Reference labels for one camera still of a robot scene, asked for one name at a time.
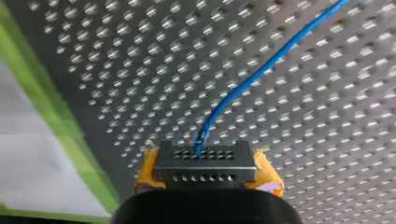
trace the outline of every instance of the metal surface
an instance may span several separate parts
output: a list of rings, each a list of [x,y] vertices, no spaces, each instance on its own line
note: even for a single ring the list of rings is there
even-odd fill
[[[211,147],[197,157],[191,147],[166,141],[161,142],[154,176],[168,189],[241,189],[255,180],[256,164],[248,142]]]
[[[7,0],[121,198],[141,150],[189,143],[227,91],[329,1]],[[395,3],[355,0],[229,107],[306,223],[395,223]]]

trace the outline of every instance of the green edge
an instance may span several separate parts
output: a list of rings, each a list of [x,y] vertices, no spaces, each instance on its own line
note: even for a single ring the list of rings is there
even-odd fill
[[[68,106],[4,3],[0,3],[0,59],[7,63],[92,193],[107,212],[113,213],[119,206],[117,192],[92,155]]]
[[[38,217],[38,218],[46,218],[46,219],[60,219],[60,220],[70,220],[70,221],[90,222],[90,223],[108,223],[110,220],[109,217],[91,217],[91,216],[70,215],[63,213],[47,213],[47,212],[7,209],[1,204],[0,204],[0,216]]]

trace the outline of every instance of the blue cable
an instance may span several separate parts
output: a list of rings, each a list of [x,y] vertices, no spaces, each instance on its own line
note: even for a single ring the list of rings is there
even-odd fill
[[[198,135],[195,139],[194,144],[194,153],[199,156],[201,151],[206,148],[206,142],[209,138],[209,129],[213,125],[213,122],[216,118],[222,113],[222,111],[227,107],[229,103],[231,103],[237,96],[239,96],[244,90],[250,87],[250,85],[265,75],[265,72],[276,65],[277,60],[285,56],[289,52],[289,50],[298,42],[303,40],[307,34],[309,34],[312,30],[314,30],[317,26],[321,25],[327,19],[329,19],[332,15],[334,15],[338,10],[343,8],[350,0],[339,0],[334,3],[331,7],[329,7],[323,14],[309,22],[301,31],[299,31],[285,46],[283,46],[268,62],[266,62],[259,70],[256,71],[253,75],[248,77],[245,81],[243,81],[236,89],[231,91],[218,106],[212,111],[209,115],[203,126],[201,127]]]

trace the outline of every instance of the hole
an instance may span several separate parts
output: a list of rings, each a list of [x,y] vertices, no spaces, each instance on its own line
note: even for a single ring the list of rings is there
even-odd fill
[[[229,181],[235,181],[235,179],[236,179],[236,176],[235,176],[235,175],[229,175],[229,176],[228,176],[228,180],[229,180]]]
[[[224,181],[226,178],[226,175],[219,175],[219,181]]]
[[[210,180],[210,181],[216,181],[216,179],[217,179],[217,176],[216,176],[216,175],[211,175],[211,176],[209,177],[209,180]]]

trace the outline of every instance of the black plastic base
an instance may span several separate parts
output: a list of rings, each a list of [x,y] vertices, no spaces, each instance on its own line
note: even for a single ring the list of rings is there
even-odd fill
[[[297,212],[271,193],[253,189],[157,189],[127,200],[112,218],[126,223],[300,224]]]

